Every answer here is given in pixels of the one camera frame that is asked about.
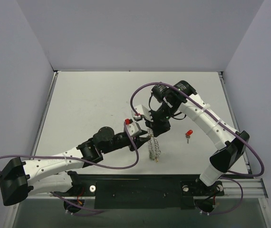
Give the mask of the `metal disc key organizer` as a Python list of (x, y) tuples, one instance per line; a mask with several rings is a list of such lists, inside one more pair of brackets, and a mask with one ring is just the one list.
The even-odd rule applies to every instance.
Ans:
[(150, 137), (150, 140), (148, 141), (149, 160), (158, 162), (161, 154), (158, 140), (155, 138), (152, 129), (148, 128), (147, 132)]

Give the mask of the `red tag key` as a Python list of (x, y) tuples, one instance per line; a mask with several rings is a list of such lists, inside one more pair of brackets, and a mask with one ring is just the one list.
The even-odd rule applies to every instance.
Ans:
[(185, 137), (186, 137), (186, 140), (187, 140), (187, 143), (189, 144), (189, 140), (191, 138), (191, 135), (193, 133), (193, 130), (188, 130), (185, 134)]

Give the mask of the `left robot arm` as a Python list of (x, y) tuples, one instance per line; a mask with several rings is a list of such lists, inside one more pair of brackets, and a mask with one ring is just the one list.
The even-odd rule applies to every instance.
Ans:
[(151, 137), (136, 123), (128, 124), (123, 132), (115, 133), (111, 127), (102, 127), (93, 137), (80, 145), (54, 156), (8, 156), (9, 162), (0, 171), (0, 192), (4, 206), (25, 200), (29, 195), (48, 191), (67, 192), (75, 196), (80, 193), (81, 183), (66, 180), (68, 172), (91, 165), (101, 167), (104, 154), (127, 147), (135, 152)]

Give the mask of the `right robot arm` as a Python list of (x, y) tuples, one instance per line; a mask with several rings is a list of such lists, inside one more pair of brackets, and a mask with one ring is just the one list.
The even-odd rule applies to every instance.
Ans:
[(134, 119), (145, 119), (147, 127), (154, 136), (170, 130), (169, 123), (176, 112), (189, 117), (213, 142), (216, 152), (209, 158), (209, 164), (196, 182), (196, 190), (207, 194), (213, 189), (218, 179), (243, 156), (245, 143), (249, 140), (246, 131), (238, 132), (229, 126), (205, 103), (196, 90), (186, 81), (181, 80), (174, 86), (164, 83), (154, 85), (151, 90), (161, 105), (155, 111), (139, 105), (134, 108)]

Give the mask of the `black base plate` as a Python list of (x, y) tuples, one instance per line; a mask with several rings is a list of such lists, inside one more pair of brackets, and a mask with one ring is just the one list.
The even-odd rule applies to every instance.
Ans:
[(221, 181), (210, 187), (196, 174), (73, 174), (61, 197), (94, 200), (95, 209), (193, 209), (223, 196)]

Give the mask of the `aluminium table edge rail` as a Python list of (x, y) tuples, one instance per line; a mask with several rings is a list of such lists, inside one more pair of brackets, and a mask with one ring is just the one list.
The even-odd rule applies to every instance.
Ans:
[(219, 76), (219, 79), (220, 79), (220, 82), (221, 82), (221, 85), (222, 85), (222, 88), (223, 88), (224, 96), (225, 96), (225, 99), (226, 99), (226, 102), (227, 102), (229, 111), (231, 111), (231, 106), (230, 106), (229, 97), (228, 97), (228, 94), (227, 94), (227, 91), (226, 91), (226, 87), (225, 87), (223, 72), (222, 72), (222, 71), (219, 71), (219, 72), (218, 72), (218, 76)]

